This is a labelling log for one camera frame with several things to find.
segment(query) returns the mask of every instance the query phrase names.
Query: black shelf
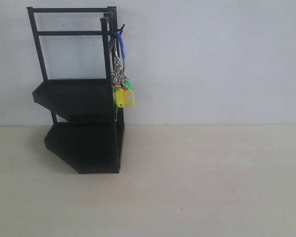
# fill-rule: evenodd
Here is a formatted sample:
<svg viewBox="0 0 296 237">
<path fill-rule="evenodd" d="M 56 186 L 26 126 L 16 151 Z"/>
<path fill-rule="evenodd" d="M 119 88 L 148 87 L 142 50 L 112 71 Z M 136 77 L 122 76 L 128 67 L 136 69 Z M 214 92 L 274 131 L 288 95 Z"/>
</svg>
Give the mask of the black shelf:
<svg viewBox="0 0 296 237">
<path fill-rule="evenodd" d="M 120 54 L 114 33 L 122 30 L 117 27 L 116 7 L 27 9 L 43 77 L 33 99 L 47 108 L 53 119 L 45 137 L 46 148 L 78 173 L 119 173 L 125 125 L 123 109 L 113 102 L 111 80 L 114 44 Z M 35 13 L 51 12 L 103 12 L 101 31 L 37 31 Z M 106 78 L 48 79 L 39 37 L 82 35 L 102 36 Z M 58 122 L 56 115 L 67 122 Z"/>
<path fill-rule="evenodd" d="M 33 99 L 70 123 L 109 124 L 108 89 L 106 79 L 48 80 L 33 92 Z"/>
</svg>

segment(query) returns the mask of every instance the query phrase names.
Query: black metal rack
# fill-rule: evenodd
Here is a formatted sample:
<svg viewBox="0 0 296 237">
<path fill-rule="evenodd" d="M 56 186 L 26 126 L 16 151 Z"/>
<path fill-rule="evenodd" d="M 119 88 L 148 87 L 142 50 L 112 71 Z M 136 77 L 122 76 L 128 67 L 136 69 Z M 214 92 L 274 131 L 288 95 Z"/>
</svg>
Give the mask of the black metal rack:
<svg viewBox="0 0 296 237">
<path fill-rule="evenodd" d="M 114 105 L 111 60 L 114 44 L 119 44 L 117 10 L 107 8 L 33 8 L 27 7 L 43 82 L 33 92 L 36 103 L 51 111 L 53 126 L 45 137 L 45 146 L 78 173 L 119 173 L 124 112 Z M 101 31 L 38 31 L 35 13 L 102 12 Z M 105 79 L 48 79 L 40 36 L 102 36 Z M 67 122 L 58 122 L 57 116 Z"/>
</svg>

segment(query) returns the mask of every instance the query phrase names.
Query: horizontal bar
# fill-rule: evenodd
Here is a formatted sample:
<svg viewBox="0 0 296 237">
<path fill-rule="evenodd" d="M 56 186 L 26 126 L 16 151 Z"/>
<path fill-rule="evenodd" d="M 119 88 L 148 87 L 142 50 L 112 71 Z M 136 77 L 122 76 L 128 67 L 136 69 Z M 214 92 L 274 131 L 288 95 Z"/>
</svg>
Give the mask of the horizontal bar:
<svg viewBox="0 0 296 237">
<path fill-rule="evenodd" d="M 34 13 L 110 12 L 109 8 L 32 8 Z"/>
<path fill-rule="evenodd" d="M 109 52 L 111 52 L 113 50 L 114 47 L 114 37 L 111 37 L 110 41 L 109 41 Z"/>
<path fill-rule="evenodd" d="M 101 36 L 102 31 L 38 31 L 39 36 Z"/>
</svg>

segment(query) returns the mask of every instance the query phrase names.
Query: keychain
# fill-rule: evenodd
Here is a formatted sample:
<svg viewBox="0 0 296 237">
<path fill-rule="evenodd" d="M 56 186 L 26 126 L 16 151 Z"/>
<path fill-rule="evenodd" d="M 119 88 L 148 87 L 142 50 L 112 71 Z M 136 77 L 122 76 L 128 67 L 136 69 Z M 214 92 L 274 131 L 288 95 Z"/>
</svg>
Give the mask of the keychain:
<svg viewBox="0 0 296 237">
<path fill-rule="evenodd" d="M 114 57 L 114 71 L 112 72 L 112 82 L 113 82 L 113 98 L 114 103 L 119 108 L 125 106 L 132 108 L 135 106 L 134 92 L 132 90 L 132 84 L 127 76 L 124 74 L 125 71 L 125 48 L 124 42 L 120 33 L 115 33 L 121 46 L 123 65 L 120 58 L 117 55 L 117 47 L 114 44 L 115 57 Z"/>
</svg>

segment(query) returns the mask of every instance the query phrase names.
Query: white wall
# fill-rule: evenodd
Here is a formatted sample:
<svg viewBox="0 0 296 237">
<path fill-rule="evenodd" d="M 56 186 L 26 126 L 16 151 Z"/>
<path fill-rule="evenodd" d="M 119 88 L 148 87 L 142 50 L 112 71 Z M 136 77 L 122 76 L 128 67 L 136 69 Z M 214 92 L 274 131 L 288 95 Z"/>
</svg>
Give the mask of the white wall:
<svg viewBox="0 0 296 237">
<path fill-rule="evenodd" d="M 296 0 L 0 0 L 0 125 L 51 123 L 32 100 L 42 78 L 26 6 L 107 5 L 126 24 L 128 124 L 296 123 Z M 48 17 L 41 29 L 93 26 Z M 49 75 L 103 76 L 100 45 L 44 38 Z"/>
</svg>

